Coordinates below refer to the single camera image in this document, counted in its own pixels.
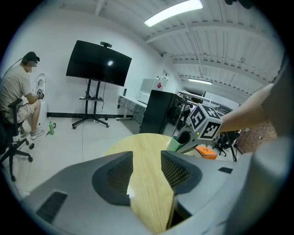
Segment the human arm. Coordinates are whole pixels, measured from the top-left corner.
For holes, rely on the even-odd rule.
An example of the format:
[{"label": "human arm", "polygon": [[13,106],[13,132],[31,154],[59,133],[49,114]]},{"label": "human arm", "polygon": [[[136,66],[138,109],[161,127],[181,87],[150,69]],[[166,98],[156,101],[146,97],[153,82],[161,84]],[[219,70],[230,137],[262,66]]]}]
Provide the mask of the human arm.
[{"label": "human arm", "polygon": [[271,93],[272,87],[273,84],[267,85],[255,92],[238,109],[224,115],[219,133],[250,128],[266,121],[267,116],[261,104]]},{"label": "human arm", "polygon": [[32,95],[30,78],[26,73],[24,74],[24,77],[22,78],[21,85],[22,85],[21,89],[22,89],[23,95],[27,98],[29,104],[34,104],[37,101],[37,99],[44,98],[44,94]]},{"label": "human arm", "polygon": [[29,93],[25,95],[25,97],[28,99],[28,103],[31,105],[31,104],[34,104],[37,99],[42,99],[44,95],[43,94],[32,95],[32,93]]}]

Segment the person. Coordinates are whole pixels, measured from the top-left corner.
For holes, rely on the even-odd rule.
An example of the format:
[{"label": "person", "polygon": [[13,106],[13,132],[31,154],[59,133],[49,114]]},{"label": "person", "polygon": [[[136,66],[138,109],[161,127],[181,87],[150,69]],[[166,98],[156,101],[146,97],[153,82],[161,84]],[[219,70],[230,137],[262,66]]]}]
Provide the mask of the person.
[{"label": "person", "polygon": [[219,133],[251,128],[267,120],[262,103],[271,93],[274,84],[269,84],[250,96],[238,109],[221,117],[223,124]]},{"label": "person", "polygon": [[[17,106],[17,123],[22,123],[28,118],[32,118],[31,122],[31,139],[34,140],[44,134],[44,130],[37,130],[37,122],[40,114],[40,101],[44,98],[44,94],[32,95],[30,77],[32,67],[36,67],[40,58],[34,52],[27,53],[21,63],[9,69],[0,83],[0,112],[9,122],[13,123],[13,115],[8,105],[22,96],[25,96],[28,103],[23,101]],[[19,133],[21,137],[25,136],[23,126],[20,125]]]},{"label": "person", "polygon": [[186,120],[187,120],[189,114],[191,113],[190,108],[193,108],[193,106],[191,104],[187,104],[185,106],[185,108],[184,108],[184,112],[183,112],[184,120],[183,120],[183,125],[182,126],[185,126]]},{"label": "person", "polygon": [[279,76],[255,92],[238,109],[222,116],[219,133],[254,127],[270,121],[277,136],[292,135],[294,131],[293,70],[285,56]]}]

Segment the black baseboard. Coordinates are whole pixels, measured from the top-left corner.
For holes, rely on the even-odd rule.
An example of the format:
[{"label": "black baseboard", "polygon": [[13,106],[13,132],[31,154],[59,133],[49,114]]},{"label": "black baseboard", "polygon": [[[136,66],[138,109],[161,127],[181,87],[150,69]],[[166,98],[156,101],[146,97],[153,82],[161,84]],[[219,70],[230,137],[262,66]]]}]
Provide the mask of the black baseboard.
[{"label": "black baseboard", "polygon": [[[47,117],[52,118],[83,118],[84,113],[68,113],[68,112],[48,112]],[[123,118],[124,116],[121,114],[96,114],[97,118]]]}]

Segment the round wooden tabletop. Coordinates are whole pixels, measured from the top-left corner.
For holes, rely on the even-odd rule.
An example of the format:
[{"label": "round wooden tabletop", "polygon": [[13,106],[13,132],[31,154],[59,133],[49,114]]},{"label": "round wooden tabletop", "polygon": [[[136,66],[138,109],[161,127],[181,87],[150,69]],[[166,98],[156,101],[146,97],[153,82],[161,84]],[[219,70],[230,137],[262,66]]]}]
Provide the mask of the round wooden tabletop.
[{"label": "round wooden tabletop", "polygon": [[111,146],[106,155],[133,151],[130,178],[131,208],[154,233],[166,230],[173,201],[173,190],[161,171],[160,152],[166,150],[170,137],[160,134],[135,134]]}]

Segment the fluorescent light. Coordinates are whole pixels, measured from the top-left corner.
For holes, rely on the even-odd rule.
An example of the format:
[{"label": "fluorescent light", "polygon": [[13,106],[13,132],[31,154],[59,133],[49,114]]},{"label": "fluorescent light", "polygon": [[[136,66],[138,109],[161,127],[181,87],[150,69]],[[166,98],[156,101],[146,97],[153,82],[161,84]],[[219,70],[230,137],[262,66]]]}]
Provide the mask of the fluorescent light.
[{"label": "fluorescent light", "polygon": [[151,27],[154,24],[157,24],[158,22],[165,20],[167,18],[170,18],[172,16],[181,14],[186,11],[192,11],[192,10],[202,9],[202,8],[203,6],[200,0],[189,0],[189,1],[179,3],[177,5],[171,6],[168,9],[163,10],[162,12],[146,20],[144,24],[146,24],[148,27]]},{"label": "fluorescent light", "polygon": [[191,79],[191,78],[189,78],[188,80],[191,81],[191,82],[205,83],[205,84],[209,84],[209,85],[212,84],[212,82],[206,82],[206,81],[197,80],[197,79]]}]

